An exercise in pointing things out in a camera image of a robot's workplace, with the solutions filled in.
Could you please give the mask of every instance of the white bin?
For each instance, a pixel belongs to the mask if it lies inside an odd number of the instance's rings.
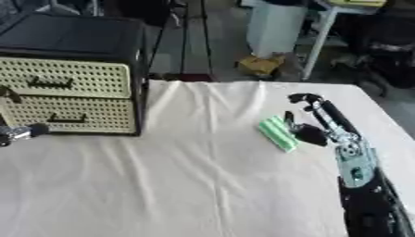
[[[303,6],[279,6],[258,1],[248,27],[247,40],[258,57],[294,50],[307,15]]]

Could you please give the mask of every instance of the white tablecloth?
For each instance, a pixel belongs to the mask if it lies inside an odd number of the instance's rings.
[[[0,150],[3,237],[344,237],[333,147],[284,154],[256,130],[332,100],[415,213],[415,143],[353,86],[152,81],[142,137],[44,136]]]

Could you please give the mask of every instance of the robotic hand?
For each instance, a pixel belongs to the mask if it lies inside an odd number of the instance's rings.
[[[0,97],[9,98],[14,103],[21,103],[20,96],[3,85],[0,85]],[[43,123],[35,123],[13,129],[8,126],[0,126],[0,147],[9,146],[15,141],[27,140],[47,133],[49,133],[49,128]]]
[[[316,94],[292,94],[291,103],[307,102],[307,112],[324,130],[309,124],[297,125],[286,112],[285,122],[300,141],[325,146],[336,144],[340,169],[340,196],[350,237],[415,237],[407,212],[379,164],[376,151],[355,127],[327,100]]]

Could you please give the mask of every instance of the green object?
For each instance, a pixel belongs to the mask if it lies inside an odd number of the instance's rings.
[[[278,116],[261,121],[258,128],[286,153],[294,151],[298,146],[298,140]]]

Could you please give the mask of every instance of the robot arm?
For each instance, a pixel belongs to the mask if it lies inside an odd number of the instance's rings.
[[[285,114],[291,132],[300,141],[325,146],[336,144],[340,170],[339,190],[350,237],[415,237],[408,215],[380,165],[376,151],[356,128],[327,100],[316,94],[292,94],[292,103],[307,102],[307,112],[323,126],[295,125]]]

